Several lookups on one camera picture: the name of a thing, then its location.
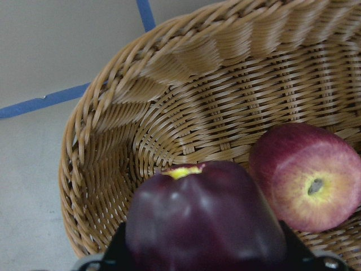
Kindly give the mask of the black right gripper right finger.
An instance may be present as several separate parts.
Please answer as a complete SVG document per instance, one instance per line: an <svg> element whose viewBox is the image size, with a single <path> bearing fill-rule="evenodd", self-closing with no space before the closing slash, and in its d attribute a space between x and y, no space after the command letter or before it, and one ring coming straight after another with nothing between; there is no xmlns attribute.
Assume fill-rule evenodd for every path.
<svg viewBox="0 0 361 271"><path fill-rule="evenodd" d="M316 270L314 254L284 221L280 221L280 226L287 247L283 270Z"/></svg>

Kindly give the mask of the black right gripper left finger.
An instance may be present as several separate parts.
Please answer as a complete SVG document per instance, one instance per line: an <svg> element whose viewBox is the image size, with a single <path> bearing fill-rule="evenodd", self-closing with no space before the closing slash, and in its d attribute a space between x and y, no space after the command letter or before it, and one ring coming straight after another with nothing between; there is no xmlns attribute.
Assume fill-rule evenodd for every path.
<svg viewBox="0 0 361 271"><path fill-rule="evenodd" d="M120 223L108 246L101 264L101 270L129 270L129 255L125 243L124 222Z"/></svg>

